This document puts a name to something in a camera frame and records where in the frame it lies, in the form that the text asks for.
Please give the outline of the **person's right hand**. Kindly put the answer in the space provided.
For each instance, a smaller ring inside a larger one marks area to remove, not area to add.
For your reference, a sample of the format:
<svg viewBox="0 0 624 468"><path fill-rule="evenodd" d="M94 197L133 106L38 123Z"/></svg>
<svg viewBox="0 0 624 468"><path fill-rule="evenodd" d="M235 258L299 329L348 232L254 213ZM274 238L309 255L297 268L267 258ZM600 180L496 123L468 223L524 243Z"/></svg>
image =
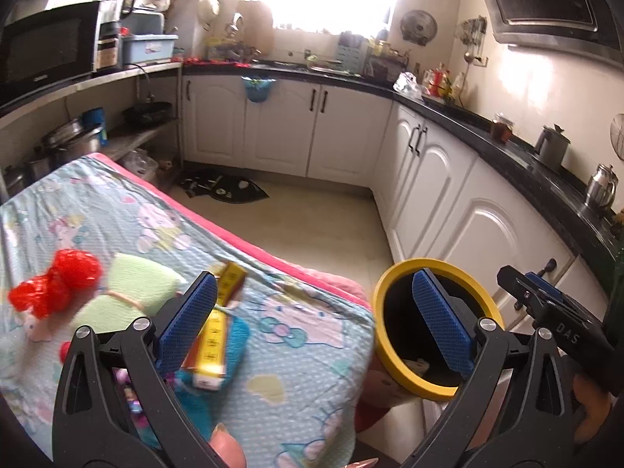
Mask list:
<svg viewBox="0 0 624 468"><path fill-rule="evenodd" d="M501 416L501 408L507 396L509 384L508 378L503 383L499 383L468 448L476 448L484 444L493 432L496 420ZM573 375L572 393L574 399L584 409L581 414L582 419L574 431L575 444L582 445L588 443L600 431L611 411L612 398L608 392L581 372Z"/></svg>

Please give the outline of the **person's left hand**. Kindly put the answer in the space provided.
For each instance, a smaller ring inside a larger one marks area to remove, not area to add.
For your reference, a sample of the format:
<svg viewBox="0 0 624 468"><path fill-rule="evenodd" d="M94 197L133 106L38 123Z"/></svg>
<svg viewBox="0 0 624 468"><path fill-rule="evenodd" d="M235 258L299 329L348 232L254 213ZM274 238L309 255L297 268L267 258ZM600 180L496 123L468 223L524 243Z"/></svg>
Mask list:
<svg viewBox="0 0 624 468"><path fill-rule="evenodd" d="M211 432L208 444L220 456L229 468L245 468L246 458L242 447L222 423Z"/></svg>

